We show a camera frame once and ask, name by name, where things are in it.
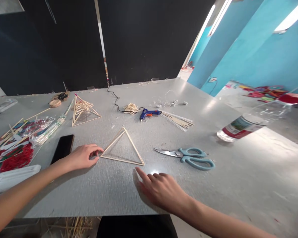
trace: black cable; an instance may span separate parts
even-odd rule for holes
[[[109,92],[109,93],[113,93],[114,95],[115,95],[115,97],[117,97],[117,95],[113,92],[113,91],[108,91],[108,89],[110,88],[110,86],[107,88],[107,92]],[[133,111],[121,111],[120,109],[119,109],[119,106],[117,105],[117,101],[118,101],[118,99],[120,99],[119,97],[117,97],[116,98],[116,100],[115,100],[115,105],[116,105],[116,107],[117,107],[117,112],[133,112]]]
[[[213,89],[212,89],[212,91],[209,93],[210,95],[211,95],[211,93],[213,92],[213,90],[215,89],[215,87],[216,87],[216,85],[218,84],[218,81],[217,80],[215,80],[215,85],[214,85],[214,87],[213,87]]]

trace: blue scissors handle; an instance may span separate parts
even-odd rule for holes
[[[178,149],[184,156],[191,156],[191,157],[198,157],[198,158],[203,158],[206,157],[207,154],[203,151],[200,150],[199,148],[188,148],[188,149]],[[197,154],[191,154],[189,151],[195,151]]]
[[[188,152],[189,150],[196,151],[199,154],[190,154]],[[207,156],[207,154],[204,151],[202,151],[198,148],[189,148],[189,149],[186,149],[186,150],[183,150],[183,149],[180,148],[179,151],[184,154],[184,156],[180,160],[181,163],[187,162],[192,167],[194,167],[196,169],[199,169],[199,170],[203,170],[203,171],[207,171],[207,170],[211,170],[211,169],[215,168],[215,164],[212,160],[197,158],[198,156],[201,157],[201,158]],[[205,167],[205,166],[198,165],[194,162],[205,163],[205,164],[209,164],[210,166]]]

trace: fluorescent light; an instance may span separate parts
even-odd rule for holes
[[[219,23],[221,22],[225,12],[227,11],[229,5],[231,4],[232,0],[225,0],[218,16],[216,17],[215,21],[214,21],[214,24],[209,32],[209,35],[208,36],[211,36],[214,34],[215,30],[217,29],[217,27],[219,26]]]
[[[285,32],[298,20],[298,6],[283,20],[274,32]]]
[[[195,48],[196,48],[196,46],[197,46],[197,44],[198,44],[200,38],[201,38],[201,36],[202,36],[202,34],[203,34],[203,32],[204,32],[204,30],[205,30],[205,28],[206,28],[206,25],[208,24],[208,22],[209,22],[209,20],[210,20],[210,18],[211,18],[211,16],[212,16],[212,14],[213,14],[213,12],[214,12],[214,9],[215,9],[215,5],[213,5],[213,6],[211,7],[211,10],[209,11],[208,16],[206,17],[206,19],[205,19],[205,21],[204,21],[204,23],[203,23],[203,26],[202,26],[202,28],[201,28],[201,30],[200,30],[200,32],[199,32],[197,38],[196,38],[196,44],[195,44],[195,46],[193,47],[193,50],[192,50],[192,52],[191,52],[191,55],[190,55],[189,59],[191,58],[191,56],[192,56],[192,54],[193,54],[193,52],[194,52],[194,50],[195,50]]]

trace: smartphone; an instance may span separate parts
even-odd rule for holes
[[[74,135],[63,136],[59,139],[51,164],[71,153],[73,141]]]

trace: blue wall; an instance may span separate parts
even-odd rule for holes
[[[281,84],[289,91],[298,86],[298,21],[286,33],[273,34],[297,5],[298,0],[263,2],[210,74],[218,80],[212,96],[229,80],[253,87]],[[201,89],[210,93],[213,88],[214,83],[205,83]]]
[[[232,2],[215,33],[209,39],[188,82],[201,88],[229,50],[263,0]]]
[[[195,50],[193,51],[193,54],[189,60],[193,62],[193,66],[195,66],[195,64],[198,62],[199,58],[202,55],[202,52],[204,51],[206,45],[208,44],[209,40],[211,39],[211,37],[208,37],[208,34],[211,30],[212,26],[206,27],[203,31],[203,34],[201,35],[201,38],[198,42],[198,44],[195,47]]]

